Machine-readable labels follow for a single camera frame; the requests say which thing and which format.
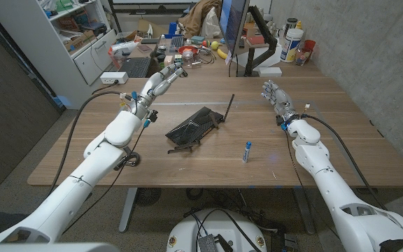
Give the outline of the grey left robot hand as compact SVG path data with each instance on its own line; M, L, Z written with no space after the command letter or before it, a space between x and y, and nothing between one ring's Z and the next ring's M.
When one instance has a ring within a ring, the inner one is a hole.
M143 120L156 97L163 95L183 72L182 64L175 63L154 73L147 80L142 91L137 94L136 101L130 102L132 113L140 120Z

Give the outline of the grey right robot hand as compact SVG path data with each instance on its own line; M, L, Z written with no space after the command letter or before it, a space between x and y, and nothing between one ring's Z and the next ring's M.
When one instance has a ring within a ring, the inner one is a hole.
M293 120L299 118L291 97L272 80L264 82L262 88L261 96L269 101L276 112L276 124L286 130Z

